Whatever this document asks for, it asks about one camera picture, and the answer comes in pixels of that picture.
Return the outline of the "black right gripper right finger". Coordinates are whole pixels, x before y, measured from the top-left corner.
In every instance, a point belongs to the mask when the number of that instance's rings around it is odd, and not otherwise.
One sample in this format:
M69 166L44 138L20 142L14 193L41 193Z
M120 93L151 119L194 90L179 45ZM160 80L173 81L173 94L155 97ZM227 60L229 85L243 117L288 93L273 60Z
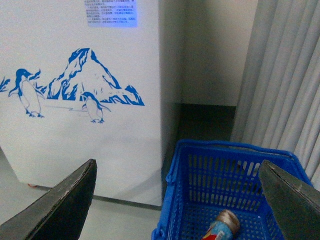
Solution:
M320 238L320 192L265 160L259 179L263 194L286 240Z

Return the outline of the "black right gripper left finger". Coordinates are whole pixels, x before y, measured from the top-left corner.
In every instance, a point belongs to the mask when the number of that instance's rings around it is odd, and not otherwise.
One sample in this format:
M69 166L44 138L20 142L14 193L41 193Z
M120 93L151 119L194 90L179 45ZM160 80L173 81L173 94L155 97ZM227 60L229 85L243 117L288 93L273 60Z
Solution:
M97 162L89 159L27 208L1 224L2 240L77 240L92 203Z

